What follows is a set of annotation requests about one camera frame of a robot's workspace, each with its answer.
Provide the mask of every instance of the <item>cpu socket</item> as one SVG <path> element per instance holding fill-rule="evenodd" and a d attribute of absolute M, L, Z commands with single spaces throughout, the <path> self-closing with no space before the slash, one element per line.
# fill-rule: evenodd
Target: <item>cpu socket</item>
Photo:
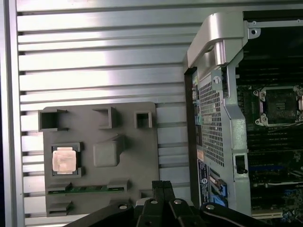
<path fill-rule="evenodd" d="M 303 90 L 299 86 L 264 87 L 253 94 L 259 98 L 260 118 L 255 124 L 276 127 L 303 121 Z"/>

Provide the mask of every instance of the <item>expansion slot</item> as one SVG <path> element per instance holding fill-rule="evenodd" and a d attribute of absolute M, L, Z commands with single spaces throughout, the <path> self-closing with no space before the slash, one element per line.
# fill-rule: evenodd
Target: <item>expansion slot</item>
<path fill-rule="evenodd" d="M 282 210 L 253 210 L 251 216 L 255 219 L 282 218 Z"/>

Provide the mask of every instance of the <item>perforated metal grille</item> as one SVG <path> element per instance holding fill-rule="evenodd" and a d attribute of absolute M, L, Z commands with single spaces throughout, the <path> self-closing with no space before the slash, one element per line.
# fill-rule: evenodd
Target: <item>perforated metal grille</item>
<path fill-rule="evenodd" d="M 205 156 L 224 166 L 220 94 L 212 90 L 212 83 L 200 88 L 199 93 Z"/>

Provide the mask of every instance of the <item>ribbed metal panel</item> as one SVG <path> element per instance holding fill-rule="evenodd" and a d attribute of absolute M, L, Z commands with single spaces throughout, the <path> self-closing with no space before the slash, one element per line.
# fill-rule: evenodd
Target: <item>ribbed metal panel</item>
<path fill-rule="evenodd" d="M 156 103 L 160 178 L 190 200 L 182 59 L 212 13 L 303 8 L 266 2 L 17 0 L 26 225 L 59 227 L 83 217 L 45 217 L 37 111 L 47 106 Z"/>

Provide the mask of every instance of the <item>motherboard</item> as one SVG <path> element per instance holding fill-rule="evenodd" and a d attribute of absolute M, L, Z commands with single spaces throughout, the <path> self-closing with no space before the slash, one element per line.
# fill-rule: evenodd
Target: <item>motherboard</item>
<path fill-rule="evenodd" d="M 303 83 L 293 65 L 244 60 L 238 105 L 247 128 L 251 209 L 273 226 L 303 224 Z"/>

